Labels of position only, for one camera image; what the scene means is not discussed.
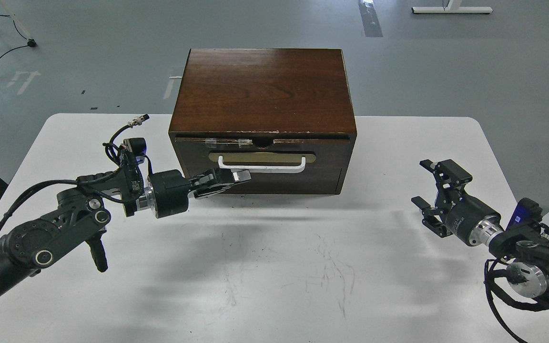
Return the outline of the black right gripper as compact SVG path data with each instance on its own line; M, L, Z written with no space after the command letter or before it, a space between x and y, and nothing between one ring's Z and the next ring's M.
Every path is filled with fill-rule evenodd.
M422 223L438 237L452 234L469 247L488 246L492 238L503 232L501 215L481 200L467 195L465 186L473 176L452 159L433 162L425 159L419 165L432 173L436 181L439 209L421 197L410 200L423 215Z

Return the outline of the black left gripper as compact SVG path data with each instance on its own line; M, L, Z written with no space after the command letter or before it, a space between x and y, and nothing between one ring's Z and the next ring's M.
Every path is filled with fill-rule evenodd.
M193 197L201 199L250 180L248 170L209 169L192 177L191 182L179 170L153 173L146 178L144 194L137 200L137 210L151 209L158 219L176 215L188 210L191 186L195 188Z

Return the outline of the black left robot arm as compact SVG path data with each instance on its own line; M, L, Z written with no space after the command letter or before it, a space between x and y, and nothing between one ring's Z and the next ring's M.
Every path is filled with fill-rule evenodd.
M187 211L190 198L209 197L251 180L246 167L218 167L185 177L179 170L154 173L148 166L148 175L144 177L140 164L150 160L145 139L124 139L120 145L115 140L125 130L148 119L147 114L135 117L103 143L105 155L115 163L115 170L74 180L39 182L18 196L0 220L0 231L13 213L37 192L51 185L70 185L57 194L57 209L18 224L0 238L0 296L22 280L51 267L81 243L89 246L96 269L107 271L101 238L112 215L105 209L105 200L121 204L127 217L151 209L156 218L164 218Z

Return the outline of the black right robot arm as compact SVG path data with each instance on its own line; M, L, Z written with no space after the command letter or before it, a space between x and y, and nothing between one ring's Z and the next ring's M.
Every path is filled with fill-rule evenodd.
M542 208L522 198L502 228L501 215L466 192L473 177L455 161L425 159L420 166L434 176L437 189L434 206L421 197L412 198L423 225L438 237L453 235L469 247L488 248L493 258L484 265L487 302L502 328L522 342L503 321L494 298L517 310L549 310L549 226L542 221Z

